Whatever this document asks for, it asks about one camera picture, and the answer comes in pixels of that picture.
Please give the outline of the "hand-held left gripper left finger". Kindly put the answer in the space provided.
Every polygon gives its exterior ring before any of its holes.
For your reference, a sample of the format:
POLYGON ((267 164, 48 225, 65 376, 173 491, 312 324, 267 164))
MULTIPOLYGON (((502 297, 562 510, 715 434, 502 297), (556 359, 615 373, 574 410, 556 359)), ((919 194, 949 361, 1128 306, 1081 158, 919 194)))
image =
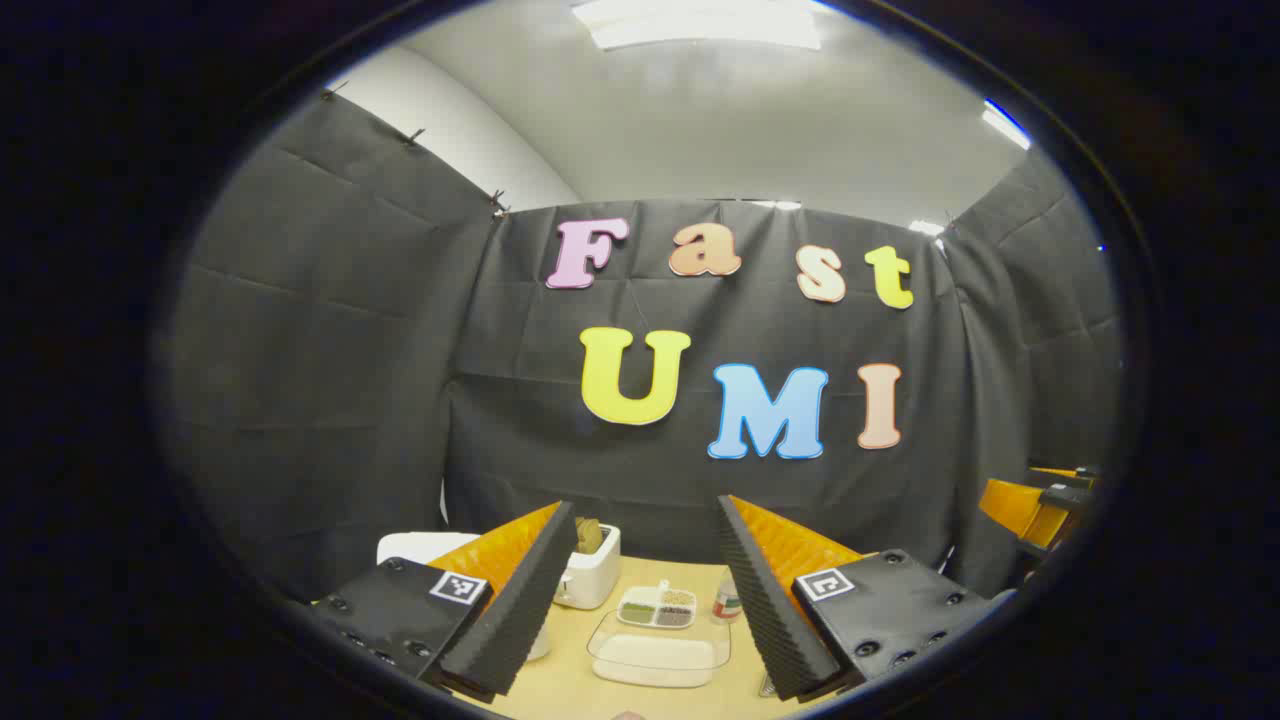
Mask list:
POLYGON ((388 557, 310 612, 412 680, 490 702, 526 664, 576 546, 573 507, 556 501, 429 562, 388 557))

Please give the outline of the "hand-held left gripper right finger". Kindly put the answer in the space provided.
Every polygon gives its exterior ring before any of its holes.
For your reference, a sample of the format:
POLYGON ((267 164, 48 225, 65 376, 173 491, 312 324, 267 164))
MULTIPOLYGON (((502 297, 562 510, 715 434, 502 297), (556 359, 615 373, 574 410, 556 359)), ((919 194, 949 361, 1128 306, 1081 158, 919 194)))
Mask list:
POLYGON ((781 700, 808 702, 919 664, 998 601, 905 550, 859 553, 744 498, 718 498, 719 548, 781 700))

